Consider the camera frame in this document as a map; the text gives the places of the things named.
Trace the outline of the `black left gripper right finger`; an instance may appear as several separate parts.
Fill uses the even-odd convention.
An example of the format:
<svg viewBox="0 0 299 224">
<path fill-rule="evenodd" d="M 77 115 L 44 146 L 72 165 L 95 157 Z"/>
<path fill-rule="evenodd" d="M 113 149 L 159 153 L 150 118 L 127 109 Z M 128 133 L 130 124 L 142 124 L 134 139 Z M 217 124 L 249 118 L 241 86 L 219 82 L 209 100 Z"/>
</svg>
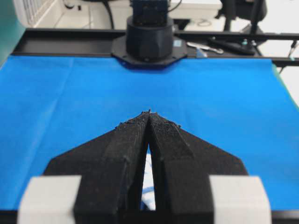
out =
<svg viewBox="0 0 299 224">
<path fill-rule="evenodd" d="M 236 156 L 156 113 L 149 116 L 156 210 L 173 215 L 213 212 L 210 175 L 248 175 Z"/>
</svg>

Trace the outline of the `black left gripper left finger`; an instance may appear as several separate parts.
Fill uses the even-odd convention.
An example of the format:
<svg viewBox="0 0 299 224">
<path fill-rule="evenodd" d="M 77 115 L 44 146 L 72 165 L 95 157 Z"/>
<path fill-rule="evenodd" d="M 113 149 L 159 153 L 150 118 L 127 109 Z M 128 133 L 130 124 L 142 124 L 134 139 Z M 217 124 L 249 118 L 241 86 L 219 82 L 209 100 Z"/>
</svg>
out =
<svg viewBox="0 0 299 224">
<path fill-rule="evenodd" d="M 53 158 L 44 175 L 80 175 L 75 214 L 117 216 L 139 210 L 149 112 Z"/>
</svg>

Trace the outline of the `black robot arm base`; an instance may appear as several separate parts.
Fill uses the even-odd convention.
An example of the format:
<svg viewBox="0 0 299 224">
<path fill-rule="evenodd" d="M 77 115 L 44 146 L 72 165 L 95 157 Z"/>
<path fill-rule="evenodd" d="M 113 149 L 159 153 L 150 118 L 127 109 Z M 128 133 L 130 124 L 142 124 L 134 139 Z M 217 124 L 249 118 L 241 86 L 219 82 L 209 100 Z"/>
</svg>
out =
<svg viewBox="0 0 299 224">
<path fill-rule="evenodd" d="M 132 0 L 126 33 L 112 43 L 112 56 L 135 67 L 165 67 L 187 56 L 186 42 L 174 35 L 168 0 Z"/>
</svg>

